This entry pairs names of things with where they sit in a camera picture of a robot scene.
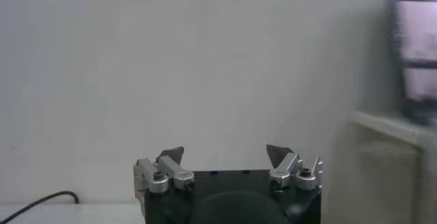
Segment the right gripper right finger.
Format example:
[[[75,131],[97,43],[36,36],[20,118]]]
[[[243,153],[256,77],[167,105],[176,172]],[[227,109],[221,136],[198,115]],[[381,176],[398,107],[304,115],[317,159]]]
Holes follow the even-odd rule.
[[[292,183],[304,191],[322,188],[324,161],[317,157],[314,164],[304,167],[304,160],[290,148],[266,145],[266,151],[273,168],[268,172],[269,183],[274,190],[283,190]]]

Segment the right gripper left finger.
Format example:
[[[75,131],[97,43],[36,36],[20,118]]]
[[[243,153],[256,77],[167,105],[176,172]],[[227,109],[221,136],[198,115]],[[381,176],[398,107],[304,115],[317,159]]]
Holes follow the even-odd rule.
[[[143,200],[144,195],[165,194],[171,184],[174,188],[189,191],[194,187],[195,174],[181,166],[184,147],[163,150],[151,161],[142,158],[133,165],[134,194],[137,200]]]

